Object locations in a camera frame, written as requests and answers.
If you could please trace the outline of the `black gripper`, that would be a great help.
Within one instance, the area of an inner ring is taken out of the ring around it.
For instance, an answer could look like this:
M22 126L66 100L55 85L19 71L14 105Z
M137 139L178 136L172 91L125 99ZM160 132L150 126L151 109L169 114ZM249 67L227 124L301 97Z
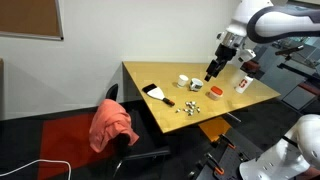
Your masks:
M213 59L206 70L204 80L209 82L212 76L216 78L220 71L225 67L235 55L236 50L220 44L215 52L216 58Z

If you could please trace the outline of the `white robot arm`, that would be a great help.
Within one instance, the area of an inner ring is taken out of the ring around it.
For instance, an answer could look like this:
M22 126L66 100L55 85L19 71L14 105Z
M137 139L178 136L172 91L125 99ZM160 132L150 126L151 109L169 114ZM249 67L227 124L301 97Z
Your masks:
M319 10L293 10L275 6L271 0L240 0L204 80L216 78L227 62L242 49L247 38L264 44L303 36L320 36Z

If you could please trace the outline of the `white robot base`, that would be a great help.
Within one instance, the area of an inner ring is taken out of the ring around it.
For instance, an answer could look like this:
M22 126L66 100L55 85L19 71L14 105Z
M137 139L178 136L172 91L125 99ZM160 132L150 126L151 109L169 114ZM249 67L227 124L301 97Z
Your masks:
M290 180L310 167L320 168L320 116L301 116L295 125L259 157L241 163L243 180Z

